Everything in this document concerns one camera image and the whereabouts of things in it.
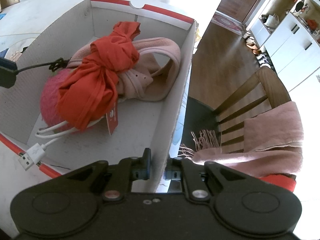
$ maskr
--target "scarf fringe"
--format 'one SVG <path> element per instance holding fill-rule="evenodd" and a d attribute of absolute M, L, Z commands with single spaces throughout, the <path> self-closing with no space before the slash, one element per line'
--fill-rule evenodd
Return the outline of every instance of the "scarf fringe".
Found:
<path fill-rule="evenodd" d="M 208 148 L 219 148 L 219 145 L 216 134 L 213 130 L 201 130 L 200 137 L 197 138 L 194 132 L 191 132 L 193 137 L 193 141 L 195 142 L 196 150 L 192 150 L 186 147 L 184 144 L 180 145 L 178 156 L 182 156 L 184 158 L 192 159 L 194 154 L 198 151 L 205 150 Z"/>

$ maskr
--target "red tag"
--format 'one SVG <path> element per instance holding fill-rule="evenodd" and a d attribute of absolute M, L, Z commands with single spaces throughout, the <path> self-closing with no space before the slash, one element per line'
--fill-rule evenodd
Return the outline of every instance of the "red tag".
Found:
<path fill-rule="evenodd" d="M 118 100 L 114 103 L 112 110 L 106 115 L 109 133 L 110 135 L 112 135 L 114 130 L 118 126 Z"/>

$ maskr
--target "white cardboard box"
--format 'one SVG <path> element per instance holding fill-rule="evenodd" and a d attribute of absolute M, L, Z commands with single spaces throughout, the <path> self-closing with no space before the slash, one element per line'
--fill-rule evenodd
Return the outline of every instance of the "white cardboard box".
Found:
<path fill-rule="evenodd" d="M 51 177 L 69 171 L 55 166 L 73 170 L 97 160 L 116 164 L 126 157 L 142 156 L 143 150 L 149 147 L 152 151 L 151 178 L 136 181 L 133 191 L 155 191 L 162 179 L 191 67 L 196 22 L 163 9 L 165 5 L 161 8 L 159 2 L 154 6 L 134 1 L 82 1 L 46 28 L 17 61 L 20 69 L 59 57 L 70 58 L 88 42 L 109 35 L 119 21 L 141 23 L 141 34 L 135 40 L 165 37 L 175 41 L 181 49 L 180 72 L 164 100 L 130 99 L 119 103 L 119 125 L 112 136 L 103 119 L 83 133 L 55 142 L 47 149 L 48 155 L 40 166 L 40 170 Z M 36 138 L 35 132 L 46 127 L 40 114 L 39 99 L 49 76 L 47 67 L 36 68 L 20 73 L 14 87 L 0 88 L 0 130 L 12 143 L 1 137 L 0 140 L 16 153 L 36 142 L 46 142 Z"/>

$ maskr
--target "chair slat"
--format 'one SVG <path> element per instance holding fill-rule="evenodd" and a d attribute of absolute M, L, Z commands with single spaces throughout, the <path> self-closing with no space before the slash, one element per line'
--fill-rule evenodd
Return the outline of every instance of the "chair slat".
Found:
<path fill-rule="evenodd" d="M 244 149 L 240 149 L 240 150 L 228 152 L 228 153 L 225 153 L 225 154 L 229 154 L 229 153 L 243 153 L 243 152 L 244 152 Z"/>
<path fill-rule="evenodd" d="M 231 127 L 227 128 L 227 129 L 223 130 L 221 132 L 221 134 L 227 134 L 227 133 L 230 133 L 230 132 L 234 132 L 234 131 L 237 131 L 239 129 L 242 129 L 243 127 L 244 127 L 244 121 L 241 122 L 241 123 L 237 123 L 234 126 L 231 126 Z"/>
<path fill-rule="evenodd" d="M 216 115 L 220 115 L 229 107 L 233 106 L 245 95 L 252 91 L 260 83 L 256 75 L 252 75 L 244 84 L 239 87 L 231 96 L 229 96 L 218 108 L 214 111 Z"/>
<path fill-rule="evenodd" d="M 221 146 L 227 146 L 227 145 L 231 145 L 231 144 L 235 144 L 235 143 L 239 143 L 239 142 L 243 142 L 244 141 L 244 136 L 239 136 L 236 138 L 233 138 L 231 140 L 225 141 L 223 143 L 221 143 Z"/>
<path fill-rule="evenodd" d="M 266 101 L 268 99 L 267 95 L 264 95 L 263 97 L 251 102 L 250 104 L 247 104 L 246 106 L 242 107 L 241 109 L 239 109 L 238 111 L 235 111 L 233 114 L 227 116 L 226 118 L 224 118 L 223 120 L 221 120 L 220 122 L 218 122 L 218 124 L 223 124 L 225 122 L 228 122 L 248 111 L 250 111 L 251 109 L 255 108 L 256 106 L 258 106 L 259 104 L 261 104 L 262 102 Z"/>

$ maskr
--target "plastic bag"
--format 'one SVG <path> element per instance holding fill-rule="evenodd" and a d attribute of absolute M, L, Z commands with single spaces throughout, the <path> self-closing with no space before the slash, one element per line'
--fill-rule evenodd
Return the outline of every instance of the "plastic bag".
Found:
<path fill-rule="evenodd" d="M 275 29 L 277 28 L 277 26 L 279 25 L 279 16 L 274 14 L 274 15 L 269 15 L 266 23 L 265 23 L 265 26 L 268 26 L 272 29 Z"/>

